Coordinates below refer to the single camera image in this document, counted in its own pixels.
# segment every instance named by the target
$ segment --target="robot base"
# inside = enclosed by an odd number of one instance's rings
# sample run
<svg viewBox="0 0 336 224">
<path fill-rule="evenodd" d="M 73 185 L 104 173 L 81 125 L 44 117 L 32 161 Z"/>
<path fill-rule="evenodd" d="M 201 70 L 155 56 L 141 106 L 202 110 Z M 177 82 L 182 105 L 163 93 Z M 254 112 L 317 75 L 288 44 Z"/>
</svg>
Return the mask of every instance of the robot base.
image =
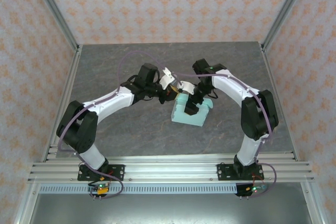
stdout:
<svg viewBox="0 0 336 224">
<path fill-rule="evenodd" d="M 234 164 L 220 163 L 217 165 L 217 176 L 218 180 L 260 180 L 258 177 L 264 179 L 264 171 L 261 165 L 255 163 L 243 166 L 236 155 Z"/>
<path fill-rule="evenodd" d="M 106 174 L 110 174 L 117 177 L 121 181 L 124 180 L 125 166 L 124 165 L 108 165 L 106 169 Z M 78 181 L 101 181 L 101 176 L 97 173 L 91 171 L 86 165 L 79 166 Z"/>
</svg>

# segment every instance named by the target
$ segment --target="metal frame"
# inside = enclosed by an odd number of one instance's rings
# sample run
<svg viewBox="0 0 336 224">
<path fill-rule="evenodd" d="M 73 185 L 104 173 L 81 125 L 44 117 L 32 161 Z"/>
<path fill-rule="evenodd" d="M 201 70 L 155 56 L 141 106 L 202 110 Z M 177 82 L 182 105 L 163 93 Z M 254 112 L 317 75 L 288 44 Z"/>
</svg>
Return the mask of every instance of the metal frame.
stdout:
<svg viewBox="0 0 336 224">
<path fill-rule="evenodd" d="M 29 183 L 81 183 L 77 181 L 79 159 L 56 158 L 51 151 L 44 163 L 34 163 Z M 124 164 L 125 183 L 241 183 L 241 180 L 219 182 L 216 165 L 230 164 L 235 154 L 199 154 L 167 156 L 109 157 L 110 164 Z M 314 180 L 309 162 L 299 162 L 293 153 L 263 153 L 261 163 L 269 163 L 277 171 L 277 182 L 306 182 Z M 271 168 L 264 166 L 265 181 L 274 181 Z"/>
<path fill-rule="evenodd" d="M 50 11 L 54 15 L 58 25 L 60 26 L 63 34 L 65 35 L 67 41 L 69 42 L 69 45 L 73 48 L 73 50 L 76 50 L 78 48 L 78 44 L 76 42 L 76 39 L 74 35 L 72 34 L 68 24 L 66 23 L 62 13 L 58 9 L 58 6 L 55 2 L 55 0 L 45 0 L 46 4 L 48 5 Z"/>
<path fill-rule="evenodd" d="M 288 16 L 291 8 L 293 7 L 295 0 L 286 0 L 283 4 L 277 18 L 275 19 L 271 29 L 269 30 L 264 42 L 262 43 L 263 51 L 266 51 L 267 48 L 270 47 L 275 35 L 279 31 L 282 23 L 285 21 L 286 17 Z"/>
<path fill-rule="evenodd" d="M 58 142 L 58 137 L 56 136 L 56 130 L 57 130 L 58 124 L 61 121 L 62 116 L 70 100 L 71 90 L 72 90 L 73 82 L 75 81 L 76 71 L 77 71 L 77 67 L 78 67 L 78 63 L 80 59 L 80 54 L 82 52 L 82 47 L 83 45 L 79 45 L 78 49 L 75 51 L 73 55 L 70 70 L 68 71 L 68 75 L 67 75 L 67 80 L 63 87 L 62 98 L 58 106 L 58 112 L 57 112 L 54 125 L 52 127 L 52 130 L 49 136 L 49 144 L 46 145 L 44 155 L 41 158 L 41 162 L 45 162 L 47 158 L 47 154 L 49 153 L 50 146 Z"/>
<path fill-rule="evenodd" d="M 26 192 L 19 206 L 14 224 L 27 224 L 33 216 L 40 184 L 28 184 Z"/>
<path fill-rule="evenodd" d="M 269 63 L 268 63 L 266 52 L 262 49 L 262 45 L 261 44 L 259 44 L 259 45 L 260 45 L 261 54 L 264 58 L 264 62 L 265 62 L 265 65 L 266 65 L 266 69 L 267 69 L 269 78 L 271 80 L 272 87 L 273 87 L 274 92 L 275 92 L 275 97 L 276 97 L 276 99 L 278 101 L 278 104 L 279 104 L 280 113 L 282 114 L 283 120 L 285 122 L 286 128 L 287 128 L 289 136 L 290 136 L 290 140 L 291 140 L 292 145 L 293 145 L 294 157 L 295 157 L 295 159 L 300 160 L 298 148 L 296 146 L 296 143 L 293 141 L 294 137 L 292 136 L 291 131 L 288 129 L 288 124 L 287 124 L 287 121 L 286 121 L 285 114 L 283 113 L 283 109 L 282 109 L 282 106 L 281 106 L 281 103 L 280 103 L 279 93 L 278 93 L 277 87 L 276 87 L 274 79 L 273 79 L 273 74 L 272 74 L 271 68 L 270 68 Z"/>
<path fill-rule="evenodd" d="M 57 142 L 55 130 L 69 102 L 73 82 L 75 80 L 77 66 L 82 50 L 66 24 L 60 10 L 54 0 L 46 0 L 50 11 L 57 20 L 62 32 L 65 34 L 69 44 L 75 51 L 67 82 L 64 86 L 62 100 L 55 119 L 54 127 L 50 134 L 49 145 L 45 150 L 45 156 L 41 163 L 34 163 L 31 169 L 28 185 L 23 200 L 19 207 L 15 223 L 29 223 L 37 196 L 41 186 L 46 183 L 58 183 L 62 185 L 76 185 L 79 161 L 77 158 L 56 158 Z M 289 14 L 295 0 L 286 0 L 279 15 L 273 23 L 265 41 L 261 46 L 262 55 L 269 72 L 273 88 L 278 98 L 278 93 L 274 85 L 271 71 L 269 69 L 265 51 L 270 47 L 280 26 Z M 277 182 L 301 182 L 302 190 L 307 202 L 312 223 L 329 223 L 326 213 L 322 207 L 319 196 L 319 188 L 314 181 L 314 174 L 311 171 L 309 162 L 298 161 L 298 152 L 293 143 L 294 153 L 264 153 L 259 155 L 259 160 L 263 163 L 272 164 L 278 175 Z M 111 157 L 110 163 L 125 164 L 124 183 L 132 186 L 137 184 L 176 184 L 183 183 L 195 185 L 229 185 L 240 181 L 217 180 L 216 165 L 224 162 L 231 163 L 233 154 L 202 154 L 202 155 L 175 155 L 175 156 L 140 156 L 140 157 Z M 272 183 L 274 174 L 271 169 L 264 167 L 265 182 Z"/>
</svg>

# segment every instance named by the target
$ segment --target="wall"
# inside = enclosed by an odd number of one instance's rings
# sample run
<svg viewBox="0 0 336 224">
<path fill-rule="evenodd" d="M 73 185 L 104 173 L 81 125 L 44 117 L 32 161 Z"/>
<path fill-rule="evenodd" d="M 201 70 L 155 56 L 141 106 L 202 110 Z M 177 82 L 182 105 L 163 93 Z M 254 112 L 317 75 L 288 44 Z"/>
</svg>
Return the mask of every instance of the wall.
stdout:
<svg viewBox="0 0 336 224">
<path fill-rule="evenodd" d="M 267 53 L 302 160 L 336 220 L 336 0 L 297 0 Z"/>
<path fill-rule="evenodd" d="M 263 41 L 285 0 L 56 0 L 80 44 Z"/>
<path fill-rule="evenodd" d="M 72 55 L 43 0 L 0 1 L 1 223 L 13 223 L 42 157 Z"/>
</svg>

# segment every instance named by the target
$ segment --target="metal floor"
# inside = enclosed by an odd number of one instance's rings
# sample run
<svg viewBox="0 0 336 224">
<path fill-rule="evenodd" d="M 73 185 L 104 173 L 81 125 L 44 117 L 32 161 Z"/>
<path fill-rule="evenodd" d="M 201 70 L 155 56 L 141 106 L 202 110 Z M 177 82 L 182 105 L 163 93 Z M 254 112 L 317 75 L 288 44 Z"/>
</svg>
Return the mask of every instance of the metal floor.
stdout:
<svg viewBox="0 0 336 224">
<path fill-rule="evenodd" d="M 239 200 L 233 194 L 39 195 L 31 224 L 298 224 L 311 223 L 299 183 L 278 183 L 268 194 Z"/>
<path fill-rule="evenodd" d="M 120 59 L 133 50 L 151 53 L 171 71 L 194 73 L 192 64 L 205 58 L 210 65 L 222 63 L 231 73 L 259 90 L 274 90 L 257 42 L 199 42 L 172 44 L 85 45 L 70 100 L 90 101 L 117 87 Z M 136 55 L 122 66 L 121 81 L 137 74 L 149 57 Z M 197 78 L 182 80 L 198 83 Z M 203 127 L 171 122 L 174 102 L 140 101 L 103 120 L 96 145 L 105 156 L 236 153 L 243 141 L 240 108 L 218 92 Z M 263 152 L 291 151 L 292 143 L 276 101 L 279 126 Z M 69 154 L 59 153 L 57 157 Z"/>
</svg>

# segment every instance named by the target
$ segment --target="gray marble table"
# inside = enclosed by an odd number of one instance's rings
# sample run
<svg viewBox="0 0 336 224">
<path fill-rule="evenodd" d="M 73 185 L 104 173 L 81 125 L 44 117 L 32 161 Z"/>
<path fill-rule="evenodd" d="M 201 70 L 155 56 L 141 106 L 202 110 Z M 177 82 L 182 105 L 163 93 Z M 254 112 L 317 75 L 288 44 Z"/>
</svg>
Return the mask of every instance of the gray marble table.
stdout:
<svg viewBox="0 0 336 224">
<path fill-rule="evenodd" d="M 222 63 L 240 80 L 259 90 L 274 92 L 257 42 L 199 42 L 172 44 L 85 45 L 81 53 L 71 101 L 90 101 L 117 87 L 120 59 L 133 50 L 146 51 L 171 71 L 194 73 L 192 64 L 205 58 Z M 122 66 L 121 81 L 137 74 L 147 56 L 136 55 Z M 182 78 L 197 83 L 197 78 Z M 239 106 L 224 93 L 213 100 L 203 127 L 171 122 L 174 102 L 140 101 L 104 119 L 97 129 L 96 145 L 105 156 L 236 153 L 243 140 Z M 280 113 L 274 138 L 263 152 L 291 151 L 292 143 Z"/>
</svg>

